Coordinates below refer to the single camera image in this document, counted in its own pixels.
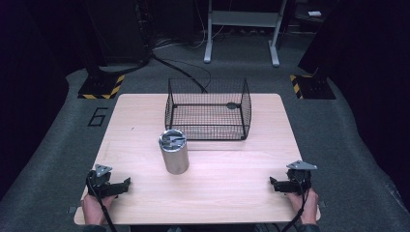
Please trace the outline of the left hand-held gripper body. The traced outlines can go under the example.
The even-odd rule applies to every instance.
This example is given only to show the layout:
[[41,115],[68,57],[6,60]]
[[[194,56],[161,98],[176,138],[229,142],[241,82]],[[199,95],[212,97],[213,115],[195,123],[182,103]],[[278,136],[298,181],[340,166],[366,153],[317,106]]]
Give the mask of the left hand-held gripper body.
[[112,168],[102,164],[96,164],[94,170],[90,170],[86,177],[88,193],[92,196],[107,197],[110,187]]

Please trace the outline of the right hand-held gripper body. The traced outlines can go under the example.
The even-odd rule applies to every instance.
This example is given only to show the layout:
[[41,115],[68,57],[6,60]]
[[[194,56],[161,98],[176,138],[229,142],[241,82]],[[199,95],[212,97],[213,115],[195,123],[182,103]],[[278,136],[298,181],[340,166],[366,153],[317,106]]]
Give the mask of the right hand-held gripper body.
[[297,160],[286,165],[289,181],[288,192],[304,194],[311,188],[311,172],[317,169],[315,164]]

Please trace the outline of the person's left hand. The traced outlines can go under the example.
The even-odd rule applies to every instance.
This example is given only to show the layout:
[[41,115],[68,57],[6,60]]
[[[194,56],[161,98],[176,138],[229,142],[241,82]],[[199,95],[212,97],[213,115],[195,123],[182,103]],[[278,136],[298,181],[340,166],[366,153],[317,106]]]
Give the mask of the person's left hand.
[[103,208],[95,196],[85,195],[81,207],[86,224],[102,225],[105,222]]

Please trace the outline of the person's right hand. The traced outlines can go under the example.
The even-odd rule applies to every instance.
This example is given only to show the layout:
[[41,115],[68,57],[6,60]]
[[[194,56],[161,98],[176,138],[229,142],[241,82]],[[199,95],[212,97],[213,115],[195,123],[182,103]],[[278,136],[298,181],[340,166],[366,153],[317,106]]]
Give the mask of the person's right hand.
[[318,194],[312,188],[304,196],[296,193],[286,193],[286,196],[296,213],[303,210],[300,215],[303,225],[317,224]]

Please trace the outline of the silver metal cup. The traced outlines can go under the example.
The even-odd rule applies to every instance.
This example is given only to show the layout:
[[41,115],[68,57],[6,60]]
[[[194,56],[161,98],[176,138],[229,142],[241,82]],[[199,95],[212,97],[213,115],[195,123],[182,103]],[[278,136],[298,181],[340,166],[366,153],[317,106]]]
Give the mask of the silver metal cup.
[[186,136],[179,130],[166,130],[159,137],[166,170],[173,175],[186,172],[190,166]]

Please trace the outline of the black base with hazard stripes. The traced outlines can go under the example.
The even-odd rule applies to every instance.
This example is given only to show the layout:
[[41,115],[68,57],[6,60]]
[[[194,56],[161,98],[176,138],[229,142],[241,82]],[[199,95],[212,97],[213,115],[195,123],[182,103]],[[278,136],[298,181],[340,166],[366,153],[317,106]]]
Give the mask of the black base with hazard stripes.
[[334,100],[336,98],[326,79],[313,75],[291,74],[290,80],[298,99],[302,100]]
[[113,99],[119,92],[124,79],[123,75],[108,75],[99,78],[88,76],[80,87],[77,97],[87,100]]

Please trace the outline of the black cabinet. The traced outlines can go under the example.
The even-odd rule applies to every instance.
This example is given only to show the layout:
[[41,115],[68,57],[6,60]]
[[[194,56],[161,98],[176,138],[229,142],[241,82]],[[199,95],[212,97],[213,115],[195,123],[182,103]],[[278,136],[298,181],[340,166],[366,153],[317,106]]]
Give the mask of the black cabinet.
[[85,0],[107,64],[138,64],[148,60],[137,0]]

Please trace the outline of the white metal stand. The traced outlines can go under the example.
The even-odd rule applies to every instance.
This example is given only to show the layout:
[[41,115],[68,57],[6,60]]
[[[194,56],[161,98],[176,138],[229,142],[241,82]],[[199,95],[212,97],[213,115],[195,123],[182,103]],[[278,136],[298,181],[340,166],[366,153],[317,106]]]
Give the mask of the white metal stand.
[[209,64],[212,60],[214,25],[265,27],[274,28],[274,35],[268,41],[268,45],[272,65],[277,68],[279,66],[277,40],[287,1],[288,0],[279,0],[280,7],[277,12],[261,13],[217,11],[213,9],[213,0],[208,0],[207,42],[203,62]]

